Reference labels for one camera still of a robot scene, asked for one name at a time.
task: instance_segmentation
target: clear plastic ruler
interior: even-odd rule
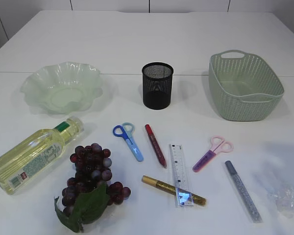
[[[193,197],[190,193],[186,169],[184,166],[183,148],[180,144],[169,144],[171,155],[172,173],[176,192],[177,206],[194,206]]]

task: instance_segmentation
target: white table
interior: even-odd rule
[[[53,128],[66,116],[35,114],[19,92],[28,73],[0,73],[0,155],[41,128]],[[88,234],[163,235],[229,234],[294,235],[294,219],[270,209],[267,193],[256,181],[271,168],[294,184],[294,77],[281,77],[286,93],[272,114],[259,122],[230,122],[214,111],[207,76],[174,76],[171,105],[160,111],[146,108],[141,97],[141,75],[102,75],[103,96],[93,106],[74,115],[85,123],[85,132],[71,143],[51,169],[16,195],[0,189],[0,234],[74,234],[57,219],[53,197],[60,196],[66,180],[74,175],[68,159],[75,146],[98,142],[112,151],[112,181],[121,181],[132,195],[121,206],[111,206]],[[125,121],[135,124],[134,139],[145,160],[139,163],[112,128]],[[208,200],[206,207],[180,210],[172,195],[143,184],[142,175],[172,183],[170,169],[163,169],[152,150],[144,125],[153,128],[170,166],[167,146],[182,144],[193,192]],[[209,138],[224,136],[234,151],[220,154],[199,173],[192,165],[207,151]],[[263,224],[252,224],[224,162],[231,160],[249,190]]]
[[[176,75],[202,75],[211,55],[229,49],[294,76],[294,34],[272,13],[247,12],[42,11],[0,49],[0,72],[74,61],[107,74],[141,74],[145,64],[162,61]]]

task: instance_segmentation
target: gold glitter pen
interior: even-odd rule
[[[168,185],[160,180],[155,180],[155,179],[152,179],[148,176],[143,176],[142,177],[142,181],[145,183],[145,184],[148,184],[148,185],[151,185],[151,186],[154,186],[155,188],[157,189],[160,189],[164,192],[167,192],[167,193],[170,193],[172,195],[175,195],[175,187],[172,186],[172,185]],[[179,191],[180,192],[187,192],[187,191],[184,191],[182,189],[179,188]],[[203,197],[200,197],[196,194],[193,194],[191,193],[192,197],[193,197],[193,201],[195,204],[197,205],[200,205],[200,206],[205,206],[206,205],[206,202],[207,200]]]

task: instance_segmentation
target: silver glitter pen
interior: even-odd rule
[[[231,178],[235,184],[236,189],[238,190],[249,214],[251,219],[253,220],[254,223],[262,223],[263,220],[259,214],[259,212],[257,211],[257,208],[253,202],[253,200],[251,199],[249,193],[247,192],[247,189],[245,188],[241,178],[239,177],[239,175],[237,174],[234,166],[232,165],[231,161],[226,161],[225,162],[226,168],[229,171]]]

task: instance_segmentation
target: scissors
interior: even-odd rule
[[[120,128],[122,134],[117,134],[116,130]],[[143,155],[141,154],[141,152],[139,151],[139,148],[137,147],[134,138],[132,137],[132,133],[135,129],[135,126],[132,123],[129,122],[125,122],[122,125],[118,125],[115,126],[113,128],[113,135],[115,135],[116,137],[122,137],[125,142],[127,143],[129,149],[132,151],[132,153],[134,154],[135,158],[137,159],[137,161],[142,162],[144,160]]]
[[[218,153],[229,153],[233,151],[233,144],[221,136],[213,136],[210,139],[211,148],[207,153],[193,166],[194,172],[199,172],[210,160]]]

